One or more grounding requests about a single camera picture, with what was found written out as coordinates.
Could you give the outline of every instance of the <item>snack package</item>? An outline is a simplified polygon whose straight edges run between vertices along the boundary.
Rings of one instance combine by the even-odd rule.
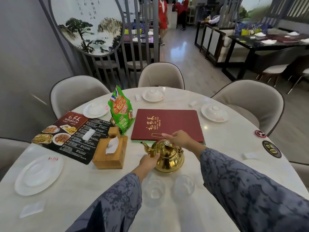
[[[111,108],[111,114],[116,125],[121,129],[124,135],[127,129],[133,124],[135,118],[133,117],[133,109],[130,100],[127,99],[121,89],[116,85],[116,89],[108,101]]]

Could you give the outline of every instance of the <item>glass cup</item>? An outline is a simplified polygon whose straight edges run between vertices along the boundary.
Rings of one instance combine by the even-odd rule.
[[[150,207],[157,207],[163,203],[165,184],[159,179],[150,180],[145,186],[145,203]]]
[[[174,192],[179,199],[189,197],[195,190],[195,183],[191,177],[181,175],[176,178]]]

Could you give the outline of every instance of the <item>golden teapot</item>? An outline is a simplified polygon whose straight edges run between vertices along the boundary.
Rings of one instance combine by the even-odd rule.
[[[180,169],[184,162],[183,149],[178,146],[173,146],[169,140],[163,139],[155,141],[151,148],[144,142],[145,152],[154,157],[160,153],[156,169],[164,173],[172,173]]]

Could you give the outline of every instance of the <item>waitress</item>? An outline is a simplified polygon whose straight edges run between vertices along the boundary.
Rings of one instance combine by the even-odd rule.
[[[168,5],[166,0],[159,0],[159,30],[162,39],[161,45],[165,45],[163,43],[163,38],[168,31]]]

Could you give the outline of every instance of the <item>person's right hand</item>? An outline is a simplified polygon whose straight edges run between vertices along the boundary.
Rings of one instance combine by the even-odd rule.
[[[174,132],[172,135],[162,134],[162,136],[177,146],[183,147],[185,149],[188,149],[190,142],[193,141],[193,139],[183,130]]]

